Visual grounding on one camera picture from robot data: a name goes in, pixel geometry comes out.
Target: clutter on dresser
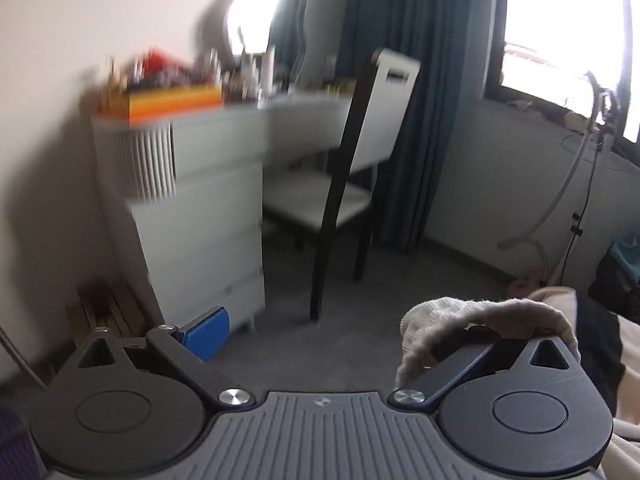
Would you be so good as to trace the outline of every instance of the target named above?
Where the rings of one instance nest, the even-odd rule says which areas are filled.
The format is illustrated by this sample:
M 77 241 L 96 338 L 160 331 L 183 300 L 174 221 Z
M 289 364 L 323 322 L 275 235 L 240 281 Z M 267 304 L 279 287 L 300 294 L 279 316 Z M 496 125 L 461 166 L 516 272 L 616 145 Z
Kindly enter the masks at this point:
M 273 60 L 273 47 L 263 54 L 243 52 L 236 67 L 223 74 L 213 48 L 191 65 L 157 48 L 123 66 L 111 57 L 98 115 L 137 121 L 223 102 L 257 103 L 273 94 Z
M 139 120 L 222 104 L 218 54 L 211 50 L 192 66 L 156 48 L 110 70 L 100 96 L 100 115 Z

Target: window frame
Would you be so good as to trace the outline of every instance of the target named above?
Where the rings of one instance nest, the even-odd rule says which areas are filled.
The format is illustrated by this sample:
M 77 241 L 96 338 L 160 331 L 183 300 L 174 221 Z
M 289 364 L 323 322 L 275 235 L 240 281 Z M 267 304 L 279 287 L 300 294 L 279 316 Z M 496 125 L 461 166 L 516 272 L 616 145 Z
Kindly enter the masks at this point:
M 618 132 L 616 135 L 616 148 L 623 152 L 636 166 L 640 166 L 640 136 L 638 143 L 625 139 L 622 134 L 626 124 L 626 115 L 629 107 L 629 95 L 631 93 L 631 63 L 633 52 L 632 9 L 630 0 L 623 2 L 623 21 L 625 24 L 625 46 L 623 51 L 623 65 L 618 83 L 617 92 L 620 99 L 622 113 Z M 507 0 L 496 0 L 494 14 L 494 31 L 489 54 L 484 97 L 489 100 L 502 103 L 515 100 L 527 100 L 533 103 L 533 108 L 542 113 L 548 120 L 563 126 L 562 118 L 569 113 L 565 108 L 556 103 L 546 101 L 535 95 L 509 88 L 501 84 L 502 60 L 504 59 L 504 33 L 507 22 Z

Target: dresser top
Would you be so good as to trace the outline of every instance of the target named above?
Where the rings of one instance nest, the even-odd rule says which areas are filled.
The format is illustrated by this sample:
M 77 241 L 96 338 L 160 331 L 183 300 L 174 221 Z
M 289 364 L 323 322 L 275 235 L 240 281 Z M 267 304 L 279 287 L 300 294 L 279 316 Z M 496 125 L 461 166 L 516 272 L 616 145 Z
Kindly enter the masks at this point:
M 204 108 L 187 113 L 168 114 L 150 118 L 148 120 L 139 120 L 129 122 L 126 119 L 113 119 L 110 117 L 95 115 L 92 117 L 92 125 L 94 130 L 136 130 L 148 129 L 150 127 L 167 124 L 180 123 L 194 124 L 211 121 L 224 121 L 230 118 L 244 116 L 247 114 L 256 114 L 265 110 L 288 108 L 288 107 L 306 107 L 306 106 L 344 106 L 351 102 L 351 96 L 337 96 L 327 94 L 325 92 L 297 92 L 290 94 L 281 94 L 268 100 L 259 100 L 256 103 L 236 103 L 222 105 L 216 108 Z

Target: metal screw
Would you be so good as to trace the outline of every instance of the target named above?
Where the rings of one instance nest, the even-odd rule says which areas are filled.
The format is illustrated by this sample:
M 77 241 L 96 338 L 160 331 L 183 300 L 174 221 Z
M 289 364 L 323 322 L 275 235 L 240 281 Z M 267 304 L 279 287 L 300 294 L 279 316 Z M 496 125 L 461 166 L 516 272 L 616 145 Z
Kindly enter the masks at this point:
M 398 390 L 394 393 L 394 400 L 399 404 L 421 404 L 424 402 L 424 393 L 418 390 Z
M 220 402 L 229 406 L 240 406 L 248 403 L 250 399 L 251 395 L 248 392 L 238 388 L 229 388 L 218 396 Z

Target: ribbed rubber mat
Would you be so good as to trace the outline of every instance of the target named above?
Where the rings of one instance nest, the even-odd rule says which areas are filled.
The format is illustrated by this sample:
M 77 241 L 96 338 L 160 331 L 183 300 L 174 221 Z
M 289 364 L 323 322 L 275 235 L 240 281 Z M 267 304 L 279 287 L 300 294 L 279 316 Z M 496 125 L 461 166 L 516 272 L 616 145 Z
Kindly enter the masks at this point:
M 66 478 L 54 474 L 49 480 Z M 455 452 L 428 416 L 393 410 L 377 393 L 272 392 L 254 410 L 221 415 L 191 455 L 146 478 L 497 480 L 500 477 Z M 579 479 L 597 477 L 586 473 Z

